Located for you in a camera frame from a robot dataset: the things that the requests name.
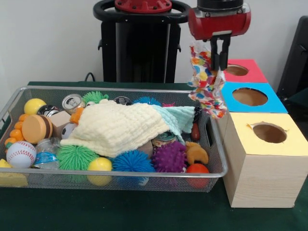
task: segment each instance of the cream towel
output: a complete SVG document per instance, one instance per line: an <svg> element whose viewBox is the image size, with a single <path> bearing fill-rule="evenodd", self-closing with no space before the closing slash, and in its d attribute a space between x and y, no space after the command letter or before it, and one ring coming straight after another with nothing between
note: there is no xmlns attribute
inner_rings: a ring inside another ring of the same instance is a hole
<svg viewBox="0 0 308 231"><path fill-rule="evenodd" d="M83 110L78 127L61 145L85 146L99 155L116 157L168 130L169 126L151 105L125 106L102 100Z"/></svg>

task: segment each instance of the baseball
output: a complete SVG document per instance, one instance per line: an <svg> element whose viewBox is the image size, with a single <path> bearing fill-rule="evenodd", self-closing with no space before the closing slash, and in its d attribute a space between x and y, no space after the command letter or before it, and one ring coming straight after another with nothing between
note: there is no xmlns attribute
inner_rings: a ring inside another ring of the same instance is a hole
<svg viewBox="0 0 308 231"><path fill-rule="evenodd" d="M32 144L19 141L8 149L6 160L13 167L28 168L34 164L36 156L37 151Z"/></svg>

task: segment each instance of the blue spiky ball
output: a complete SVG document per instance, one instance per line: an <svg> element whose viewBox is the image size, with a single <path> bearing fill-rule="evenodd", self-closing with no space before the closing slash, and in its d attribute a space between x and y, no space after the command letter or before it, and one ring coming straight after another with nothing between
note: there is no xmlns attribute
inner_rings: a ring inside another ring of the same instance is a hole
<svg viewBox="0 0 308 231"><path fill-rule="evenodd" d="M155 172L151 160L144 152L134 150L122 153L113 159L113 171Z"/></svg>
<svg viewBox="0 0 308 231"><path fill-rule="evenodd" d="M135 150L125 152L113 159L113 171L124 172L155 172L151 160L144 152ZM117 177L117 182L122 188L138 189L145 186L149 181L148 177Z"/></svg>
<svg viewBox="0 0 308 231"><path fill-rule="evenodd" d="M162 105L157 99L151 98L151 97L148 97L148 96L144 96L144 97L141 97L137 100L134 100L133 103L147 103L149 105L158 105L158 106Z"/></svg>

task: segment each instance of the metal basket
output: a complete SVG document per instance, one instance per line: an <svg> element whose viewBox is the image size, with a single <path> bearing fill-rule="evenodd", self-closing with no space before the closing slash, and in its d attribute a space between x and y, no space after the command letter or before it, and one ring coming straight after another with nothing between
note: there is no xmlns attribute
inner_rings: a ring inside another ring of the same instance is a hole
<svg viewBox="0 0 308 231"><path fill-rule="evenodd" d="M27 86L18 89L10 98L0 113L0 119L5 121L0 125L0 159L5 159L4 142L13 130L14 124L24 112L25 103L32 98L40 98L48 104L62 107L62 100L68 94L77 93L84 95L93 90L108 94L109 99L117 96L126 96L131 100L142 96L158 99L162 103L176 103L176 106L196 106L196 102L187 97L189 91L182 90L135 90L135 89L110 89L110 88L71 88L71 87L45 87ZM200 145L209 155L207 168L209 174L188 173L146 173L146 172L116 172L116 171L69 171L45 169L18 169L0 168L1 172L25 173L28 188L47 189L104 189L104 190L142 190L142 191L173 191L173 192L209 192L219 177L227 173L227 162L222 149L216 122L206 113L199 119ZM190 141L189 134L183 134L186 141ZM89 175L108 176L112 181L106 186L95 186L88 181ZM192 187L188 178L203 178L208 181L203 188ZM139 183L147 181L145 186Z"/></svg>

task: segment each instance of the black cable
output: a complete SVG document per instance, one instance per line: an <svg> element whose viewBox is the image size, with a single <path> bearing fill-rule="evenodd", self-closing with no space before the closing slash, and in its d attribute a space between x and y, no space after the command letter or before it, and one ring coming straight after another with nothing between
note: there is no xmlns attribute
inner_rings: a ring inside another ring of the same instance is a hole
<svg viewBox="0 0 308 231"><path fill-rule="evenodd" d="M92 72L87 73L86 78L85 78L85 81L87 81L87 80L88 80L89 76L91 76L91 77L92 77L93 82L95 82L95 77L94 77L94 74L93 74Z"/></svg>

